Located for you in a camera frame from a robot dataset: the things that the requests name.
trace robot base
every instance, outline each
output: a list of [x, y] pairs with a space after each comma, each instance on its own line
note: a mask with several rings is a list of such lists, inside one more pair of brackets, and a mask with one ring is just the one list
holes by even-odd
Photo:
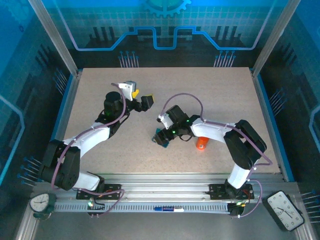
[[[104, 191], [102, 192], [111, 192], [119, 189], [121, 189], [121, 184], [104, 184]], [[90, 200], [90, 198], [98, 198], [99, 200], [118, 200], [120, 198], [120, 192], [99, 197], [97, 195], [78, 190], [75, 198], [78, 200]]]
[[[255, 195], [251, 184], [244, 184], [242, 188], [238, 190], [234, 199], [247, 200], [248, 195], [250, 199], [254, 199]], [[210, 195], [210, 200], [230, 200], [230, 195], [226, 191], [225, 184], [209, 184], [209, 191], [206, 194]]]

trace blue marker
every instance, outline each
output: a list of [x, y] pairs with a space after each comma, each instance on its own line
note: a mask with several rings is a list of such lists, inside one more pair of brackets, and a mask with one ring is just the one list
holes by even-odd
[[182, 213], [185, 211], [182, 206], [156, 206], [154, 210], [158, 212], [177, 212], [177, 213]]

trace speckled tabletop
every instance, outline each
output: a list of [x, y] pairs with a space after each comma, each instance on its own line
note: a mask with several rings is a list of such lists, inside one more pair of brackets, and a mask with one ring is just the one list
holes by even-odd
[[[255, 87], [247, 67], [171, 68], [85, 68], [83, 70], [64, 138], [88, 129], [104, 108], [105, 96], [117, 91], [111, 83], [135, 81], [140, 94], [154, 95], [147, 112], [133, 111], [117, 133], [81, 159], [86, 171], [103, 173], [230, 173], [234, 162], [227, 146], [211, 140], [204, 151], [197, 150], [197, 138], [189, 142], [175, 139], [167, 148], [151, 141], [166, 100], [185, 92], [203, 103], [204, 117], [222, 123], [245, 119], [267, 144], [266, 155], [275, 163], [260, 167], [259, 173], [278, 173], [279, 168], [267, 131]], [[168, 108], [178, 104], [189, 116], [200, 113], [200, 105], [189, 96], [178, 96]]]

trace orange cup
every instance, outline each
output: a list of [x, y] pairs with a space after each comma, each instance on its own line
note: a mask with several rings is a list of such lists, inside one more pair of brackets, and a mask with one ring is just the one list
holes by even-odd
[[204, 150], [207, 146], [207, 143], [209, 142], [210, 138], [200, 136], [198, 137], [198, 140], [196, 141], [196, 148], [199, 150]]

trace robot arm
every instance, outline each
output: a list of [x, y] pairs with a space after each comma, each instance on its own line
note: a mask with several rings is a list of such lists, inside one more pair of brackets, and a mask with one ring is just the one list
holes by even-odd
[[78, 138], [71, 137], [63, 141], [52, 140], [49, 142], [40, 166], [39, 178], [47, 182], [52, 181], [58, 159], [67, 145], [73, 142], [65, 153], [63, 163], [60, 165], [55, 177], [54, 185], [64, 190], [81, 188], [98, 193], [104, 191], [104, 179], [102, 177], [80, 170], [82, 156], [97, 144], [111, 138], [121, 124], [127, 120], [132, 110], [145, 112], [154, 103], [152, 95], [142, 96], [141, 102], [135, 99], [139, 90], [136, 89], [136, 83], [133, 81], [119, 83], [118, 86], [125, 96], [125, 112], [123, 117], [126, 116], [126, 118], [122, 121], [116, 121], [124, 110], [124, 102], [118, 92], [109, 92], [105, 96], [104, 110], [99, 114], [95, 123], [83, 132], [81, 136]]
[[159, 145], [165, 145], [174, 138], [183, 135], [206, 137], [227, 145], [235, 163], [231, 174], [225, 181], [226, 191], [231, 198], [234, 198], [245, 184], [251, 168], [261, 155], [248, 141], [242, 141], [243, 137], [238, 132], [226, 126], [240, 129], [262, 152], [267, 149], [265, 142], [245, 120], [240, 120], [238, 123], [211, 124], [202, 121], [199, 115], [188, 117], [177, 105], [170, 108], [165, 114], [158, 116], [157, 120], [165, 126], [154, 136], [154, 140]]

